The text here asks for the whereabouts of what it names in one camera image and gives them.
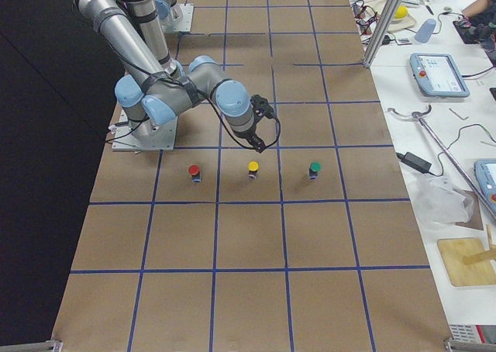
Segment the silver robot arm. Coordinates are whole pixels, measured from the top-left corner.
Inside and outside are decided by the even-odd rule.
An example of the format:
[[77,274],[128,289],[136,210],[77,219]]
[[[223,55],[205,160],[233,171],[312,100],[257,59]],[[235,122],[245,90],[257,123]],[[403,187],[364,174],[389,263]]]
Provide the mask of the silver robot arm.
[[249,95],[209,56],[196,57],[187,72],[170,56],[163,24],[177,21],[177,0],[72,1],[129,74],[138,98],[122,107],[132,129],[145,122],[166,124],[208,101],[235,142],[245,140],[246,148],[258,153],[267,148],[256,133],[257,123],[277,117],[265,98]]
[[176,30],[183,19],[177,0],[118,0],[133,26],[138,29],[145,21],[156,15],[163,29],[168,33]]

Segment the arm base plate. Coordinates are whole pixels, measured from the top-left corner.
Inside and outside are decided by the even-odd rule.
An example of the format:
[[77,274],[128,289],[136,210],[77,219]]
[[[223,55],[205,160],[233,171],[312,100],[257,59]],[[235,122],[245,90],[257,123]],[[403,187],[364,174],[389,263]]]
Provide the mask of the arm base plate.
[[121,109],[119,113],[119,122],[124,122],[123,126],[118,126],[115,132],[110,135],[109,142],[112,144],[114,151],[155,151],[155,150],[173,150],[176,132],[177,118],[161,126],[153,126],[150,120],[141,124],[134,132],[127,122],[127,115]]
[[190,33],[194,13],[193,4],[176,4],[162,7],[160,23],[165,33]]

